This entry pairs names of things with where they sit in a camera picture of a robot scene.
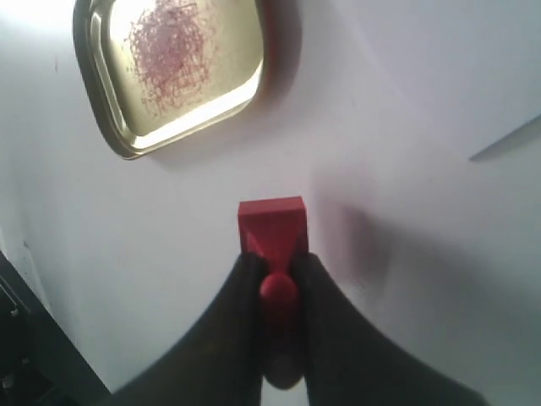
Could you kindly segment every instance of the red scribble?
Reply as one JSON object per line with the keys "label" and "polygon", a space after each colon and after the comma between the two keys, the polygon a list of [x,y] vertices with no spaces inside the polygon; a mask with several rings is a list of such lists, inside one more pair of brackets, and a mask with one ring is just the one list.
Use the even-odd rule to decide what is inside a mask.
{"label": "red scribble", "polygon": [[209,80],[209,23],[194,0],[156,0],[132,23],[127,41],[147,110],[180,108]]}

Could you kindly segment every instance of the red pen marks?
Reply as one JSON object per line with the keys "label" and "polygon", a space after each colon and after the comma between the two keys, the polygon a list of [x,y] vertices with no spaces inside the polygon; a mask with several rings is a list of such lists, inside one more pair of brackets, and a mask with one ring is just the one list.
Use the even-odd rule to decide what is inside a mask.
{"label": "red pen marks", "polygon": [[156,0],[145,10],[127,41],[134,72],[145,88],[143,103],[156,116],[193,100],[210,79],[215,48],[210,10],[195,0]]}

